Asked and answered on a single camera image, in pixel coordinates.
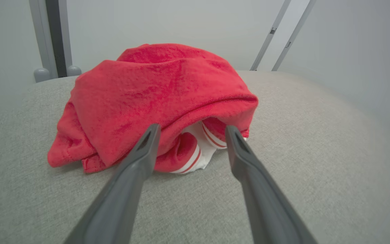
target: metal frame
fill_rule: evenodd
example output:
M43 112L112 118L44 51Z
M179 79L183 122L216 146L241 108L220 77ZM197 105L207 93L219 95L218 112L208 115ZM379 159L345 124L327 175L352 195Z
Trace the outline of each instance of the metal frame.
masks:
M272 25L272 28L270 29L269 34L266 37L266 40L263 43L263 46L261 46L260 51L258 52L257 57L255 58L255 61L251 67L250 70L256 70L258 68L258 65L260 64L261 60L263 59L264 54L266 53L267 47L269 46L270 42L272 41L272 38L274 37L274 34L279 27L279 24L281 23L282 18L284 17L285 12L287 11L288 5L290 5L291 0L285 0L282 4L281 9L279 10L279 13L275 19L275 22Z
M65 64L64 47L62 43L59 2L55 0L45 0L45 3L46 10L48 12L48 25L51 32L52 46L54 48L58 77L66 77L67 66Z
M305 23L306 19L308 18L308 15L311 12L314 4L316 4L316 0L309 1L308 6L306 6L306 9L303 12L302 17L300 17L300 20L297 23L296 28L294 29L293 33L291 34L290 39L288 39L288 42L285 45L285 48L282 50L282 53L279 56L274 67L272 68L272 71L278 70L279 66L281 65L282 61L284 60L285 56L287 55L288 50L291 48L291 45L293 44L294 40L296 39L297 34L299 34L300 29L302 29L303 24Z
M49 79L58 78L45 0L29 0L29 7L31 9L31 16L33 17L32 23L36 32L37 45L39 47L43 68L49 72Z
M73 65L73 60L71 58L70 34L68 31L67 0L58 0L58 3L61 22L62 45L64 48L67 76L78 76L82 74L82 71L81 68Z

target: gray cushion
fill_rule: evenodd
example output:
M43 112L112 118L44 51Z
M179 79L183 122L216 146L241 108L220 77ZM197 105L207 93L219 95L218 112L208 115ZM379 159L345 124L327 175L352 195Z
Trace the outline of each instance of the gray cushion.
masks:
M319 243L390 243L390 133L285 73L239 72L260 105L248 143ZM38 83L0 120L0 243L61 243L114 168L51 168L46 154L75 77ZM205 170L154 173L131 243L250 243L226 151Z

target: red towel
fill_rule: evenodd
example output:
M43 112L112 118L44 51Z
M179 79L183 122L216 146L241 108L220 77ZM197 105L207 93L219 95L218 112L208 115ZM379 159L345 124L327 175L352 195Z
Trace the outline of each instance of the red towel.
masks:
M199 151L184 128L202 122L209 142L225 148L226 125L248 137L257 105L231 65L215 54L178 44L130 48L76 79L48 162L59 167L82 160L86 173L104 170L158 123L155 170L182 172Z

